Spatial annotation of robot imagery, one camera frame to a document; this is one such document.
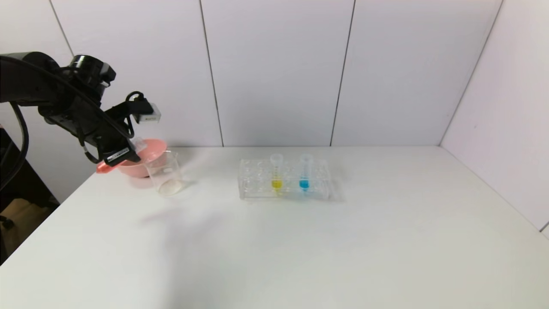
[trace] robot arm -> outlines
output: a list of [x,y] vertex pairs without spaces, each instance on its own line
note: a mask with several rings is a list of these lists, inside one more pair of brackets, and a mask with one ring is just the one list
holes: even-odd
[[[124,160],[138,162],[130,142],[130,115],[137,123],[160,120],[156,106],[138,91],[102,111],[101,97],[116,73],[91,56],[74,56],[67,67],[59,67],[41,52],[5,54],[0,55],[0,73],[0,102],[37,106],[48,124],[56,124],[78,139],[93,163],[115,166]],[[98,158],[87,151],[84,142],[97,148]]]

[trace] test tube with blue liquid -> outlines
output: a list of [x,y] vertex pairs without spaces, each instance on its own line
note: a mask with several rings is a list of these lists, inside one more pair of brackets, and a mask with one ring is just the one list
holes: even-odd
[[309,189],[309,179],[311,178],[313,157],[310,154],[302,154],[301,161],[301,178],[299,179],[299,187],[303,191]]

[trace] white wall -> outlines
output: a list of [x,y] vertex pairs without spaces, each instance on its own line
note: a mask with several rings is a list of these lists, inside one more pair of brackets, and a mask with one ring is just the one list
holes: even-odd
[[199,0],[53,0],[75,54],[116,71],[103,109],[134,90],[155,103],[159,124],[135,125],[136,135],[170,146],[221,146],[221,133]]
[[329,146],[353,0],[202,0],[226,146]]
[[332,145],[438,145],[500,3],[357,1]]
[[549,1],[503,2],[442,146],[538,229],[549,221]]
[[[0,53],[40,51],[60,64],[72,58],[48,1],[3,0],[0,6]],[[60,202],[94,171],[76,138],[48,125],[36,107],[21,111],[29,128],[27,160]],[[21,132],[11,106],[0,104],[0,124],[21,148]]]

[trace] black cable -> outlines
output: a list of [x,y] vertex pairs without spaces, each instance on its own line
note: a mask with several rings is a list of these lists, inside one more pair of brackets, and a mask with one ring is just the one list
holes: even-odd
[[23,146],[21,148],[21,152],[19,153],[19,157],[17,157],[17,161],[15,161],[15,164],[13,165],[13,168],[5,176],[5,179],[0,183],[0,191],[4,189],[4,187],[21,169],[23,164],[25,164],[25,158],[27,156],[27,151],[29,150],[29,130],[27,129],[27,123],[23,118],[21,109],[19,109],[19,106],[13,102],[10,102],[9,104],[12,105],[12,109],[15,112],[15,116],[17,117],[17,121],[19,121],[19,126],[21,127],[21,133],[23,134]]
[[80,143],[80,146],[84,149],[84,155],[86,155],[86,158],[90,160],[93,164],[97,164],[103,160],[103,151],[100,148],[100,143],[97,143],[97,153],[99,158],[95,158],[86,147],[86,144],[84,143],[84,131],[82,130],[82,127],[80,126],[80,123],[74,122],[76,127],[76,134],[78,134],[78,142]]
[[84,101],[86,101],[86,103],[88,103],[93,109],[96,110],[96,112],[98,112],[98,114],[106,121],[108,122],[116,131],[118,131],[118,133],[120,133],[123,137],[127,138],[127,139],[131,139],[133,138],[133,134],[128,134],[128,132],[126,132],[123,128],[121,128],[118,123],[116,123],[114,120],[112,120],[107,114],[105,114],[105,112],[99,107],[100,105],[100,102],[99,104],[97,104],[97,102],[94,102],[92,99],[90,99],[89,97],[87,97],[84,93],[82,93],[80,90],[78,90],[77,88],[75,88],[74,86],[72,86],[69,82],[67,82],[66,80],[64,80],[63,78],[55,75],[55,74],[52,74],[40,67],[37,67],[36,65],[34,64],[31,64],[31,63],[28,63],[26,61],[23,61],[23,60],[19,60],[19,59],[15,59],[15,58],[12,58],[12,57],[7,57],[7,56],[0,56],[0,59],[2,60],[6,60],[8,62],[11,62],[11,63],[15,63],[15,64],[20,64],[20,65],[23,65],[27,68],[30,68],[44,76],[47,76],[48,78],[52,78],[56,81],[58,81],[59,83],[61,83],[63,86],[69,88],[71,91],[73,91],[75,94],[77,94],[79,97],[81,97]]
[[139,95],[139,98],[140,98],[140,99],[142,99],[142,98],[144,97],[144,95],[143,95],[141,92],[139,92],[139,91],[132,91],[132,92],[130,92],[129,95],[126,96],[126,102],[129,102],[130,99],[131,99],[134,95]]

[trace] sticker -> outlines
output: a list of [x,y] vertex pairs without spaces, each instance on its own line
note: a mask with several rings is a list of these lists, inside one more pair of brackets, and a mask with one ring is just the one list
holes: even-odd
[[127,154],[128,152],[130,152],[130,149],[128,147],[126,147],[126,148],[122,149],[121,151],[119,151],[119,152],[113,154],[112,156],[108,157],[107,161],[111,162],[112,160],[114,160],[114,159],[116,159],[120,156],[123,156],[123,155]]

